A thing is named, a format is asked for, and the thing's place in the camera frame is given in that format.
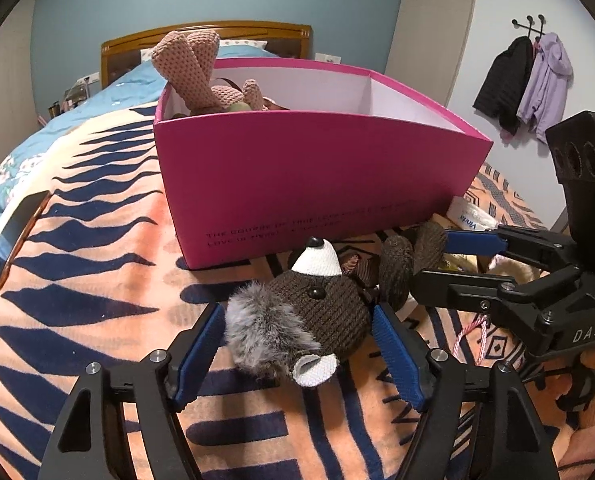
wall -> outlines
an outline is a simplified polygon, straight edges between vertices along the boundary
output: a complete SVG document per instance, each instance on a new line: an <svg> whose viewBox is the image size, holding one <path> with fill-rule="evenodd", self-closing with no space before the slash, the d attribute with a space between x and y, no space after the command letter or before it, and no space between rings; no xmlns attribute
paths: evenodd
<svg viewBox="0 0 595 480"><path fill-rule="evenodd" d="M402 0L386 75L446 105L475 0Z"/></svg>
<svg viewBox="0 0 595 480"><path fill-rule="evenodd" d="M313 51L382 72L400 0L37 0L31 55L39 112L100 66L104 41L164 25L273 20L313 27Z"/></svg>
<svg viewBox="0 0 595 480"><path fill-rule="evenodd" d="M35 0L21 0L0 27L0 162L38 130L31 89Z"/></svg>
<svg viewBox="0 0 595 480"><path fill-rule="evenodd" d="M511 25L511 20L525 23L527 14L535 20L538 14L545 16L545 31L559 35L573 64L574 81L564 117L582 110L595 111L595 21L579 0L475 0L471 29L448 108L495 141L487 160L550 226L565 201L548 148L524 133L517 134L513 145L505 146L500 140L499 125L472 107L495 56L522 34Z"/></svg>

black jacket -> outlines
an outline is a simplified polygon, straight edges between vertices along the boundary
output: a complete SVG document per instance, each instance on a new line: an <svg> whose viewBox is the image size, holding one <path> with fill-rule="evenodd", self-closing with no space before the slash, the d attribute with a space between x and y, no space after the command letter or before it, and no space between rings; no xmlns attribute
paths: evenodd
<svg viewBox="0 0 595 480"><path fill-rule="evenodd" d="M492 119L511 134L517 132L519 107L533 70L533 44L527 36L516 38L495 58L473 108Z"/></svg>

coat rack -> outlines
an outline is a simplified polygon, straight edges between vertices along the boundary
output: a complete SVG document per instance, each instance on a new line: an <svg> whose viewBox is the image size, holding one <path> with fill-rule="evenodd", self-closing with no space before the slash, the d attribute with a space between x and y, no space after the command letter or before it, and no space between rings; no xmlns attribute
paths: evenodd
<svg viewBox="0 0 595 480"><path fill-rule="evenodd" d="M543 14L538 14L537 18L540 21L540 27L539 27L539 35L535 37L536 41L539 41L542 36L544 35L544 24L546 23L546 18L544 17ZM530 37L531 32L533 32L535 30L535 32L537 32L537 29L533 27L533 24L535 23L535 20L533 19L533 16L531 16L530 14L527 16L527 21L529 22L529 26L527 27L526 25L522 25L521 23L518 23L517 20L513 19L511 20L511 23L513 23L513 25L515 26L515 28L521 27L521 28L526 28L529 30L529 33L527 34L528 37Z"/></svg>

das logo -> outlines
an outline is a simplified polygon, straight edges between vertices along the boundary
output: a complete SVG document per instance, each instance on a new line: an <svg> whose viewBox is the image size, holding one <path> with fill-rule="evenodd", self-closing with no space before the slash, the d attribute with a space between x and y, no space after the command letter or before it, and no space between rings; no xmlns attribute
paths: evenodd
<svg viewBox="0 0 595 480"><path fill-rule="evenodd" d="M573 337L573 342L577 343L584 341L585 339L591 339L595 337L595 326L591 325L588 330L579 329Z"/></svg>

brown plush toy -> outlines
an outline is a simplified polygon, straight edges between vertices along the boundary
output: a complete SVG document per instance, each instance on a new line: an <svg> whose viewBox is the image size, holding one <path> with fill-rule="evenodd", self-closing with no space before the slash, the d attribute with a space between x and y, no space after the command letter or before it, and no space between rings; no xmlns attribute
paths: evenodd
<svg viewBox="0 0 595 480"><path fill-rule="evenodd" d="M290 270L229 298L225 339L236 365L304 387L324 383L369 334L370 289L379 285L380 300L399 310L414 270L436 266L445 244L442 227L427 222L417 229L415 249L395 235L385 241L381 256L361 264L353 255L341 266L327 240L311 238Z"/></svg>
<svg viewBox="0 0 595 480"><path fill-rule="evenodd" d="M229 298L225 338L236 365L258 377L293 377L313 387L361 345L370 315L337 253L311 238L292 269Z"/></svg>
<svg viewBox="0 0 595 480"><path fill-rule="evenodd" d="M242 91L210 85L219 47L220 35L214 30L199 30L188 35L174 30L154 47L151 60L191 115L266 110L262 92L253 79L245 81Z"/></svg>

